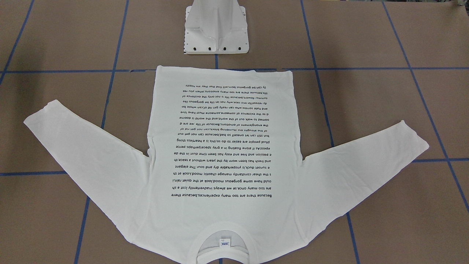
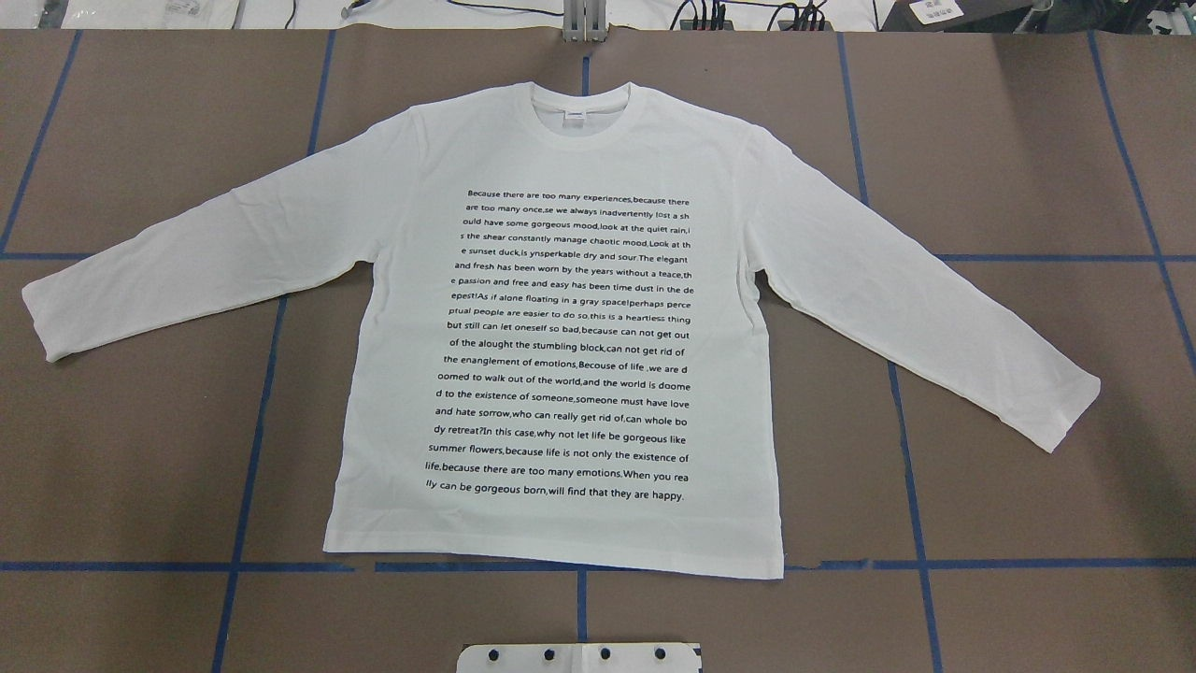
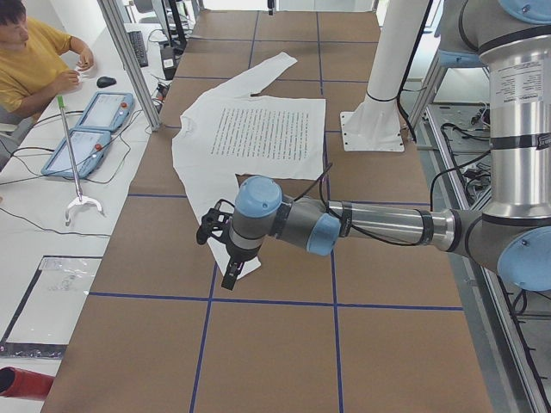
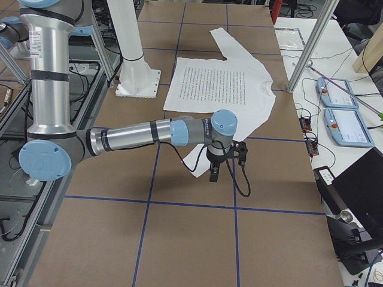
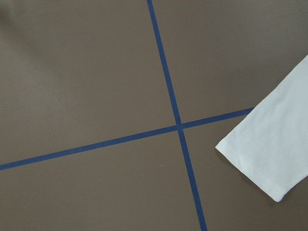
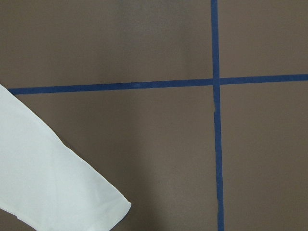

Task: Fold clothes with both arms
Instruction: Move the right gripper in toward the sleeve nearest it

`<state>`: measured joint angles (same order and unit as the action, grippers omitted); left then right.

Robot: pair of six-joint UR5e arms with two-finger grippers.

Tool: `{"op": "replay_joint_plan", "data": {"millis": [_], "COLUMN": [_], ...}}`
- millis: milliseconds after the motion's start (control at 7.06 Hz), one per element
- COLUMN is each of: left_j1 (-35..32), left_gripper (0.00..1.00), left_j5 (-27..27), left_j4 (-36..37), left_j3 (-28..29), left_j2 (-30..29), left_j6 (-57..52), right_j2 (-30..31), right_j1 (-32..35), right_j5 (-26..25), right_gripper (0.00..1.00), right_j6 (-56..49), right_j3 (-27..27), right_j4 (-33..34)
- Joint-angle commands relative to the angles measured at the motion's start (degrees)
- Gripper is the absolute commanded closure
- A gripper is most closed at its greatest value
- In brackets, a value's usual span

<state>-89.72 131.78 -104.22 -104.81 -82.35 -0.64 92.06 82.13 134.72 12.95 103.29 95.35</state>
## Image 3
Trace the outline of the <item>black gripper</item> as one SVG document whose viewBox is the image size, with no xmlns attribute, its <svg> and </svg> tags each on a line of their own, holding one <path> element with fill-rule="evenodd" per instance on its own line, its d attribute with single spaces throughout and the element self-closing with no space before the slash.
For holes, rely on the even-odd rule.
<svg viewBox="0 0 551 413">
<path fill-rule="evenodd" d="M 239 247 L 234 243 L 228 243 L 226 245 L 226 251 L 230 259 L 221 282 L 221 287 L 233 289 L 238 278 L 238 272 L 243 271 L 246 262 L 257 257 L 259 247 L 247 249 Z"/>
</svg>

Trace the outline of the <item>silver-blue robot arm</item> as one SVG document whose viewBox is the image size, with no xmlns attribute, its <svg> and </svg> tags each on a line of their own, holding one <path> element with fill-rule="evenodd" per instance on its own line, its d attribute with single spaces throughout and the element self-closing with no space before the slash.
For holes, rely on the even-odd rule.
<svg viewBox="0 0 551 413">
<path fill-rule="evenodd" d="M 325 256 L 341 237 L 433 245 L 516 286 L 550 288 L 550 4 L 448 1 L 441 49 L 472 52 L 490 71 L 492 198 L 479 212 L 397 209 L 291 198 L 264 176 L 246 179 L 222 223 L 232 289 L 272 236 Z"/>
</svg>

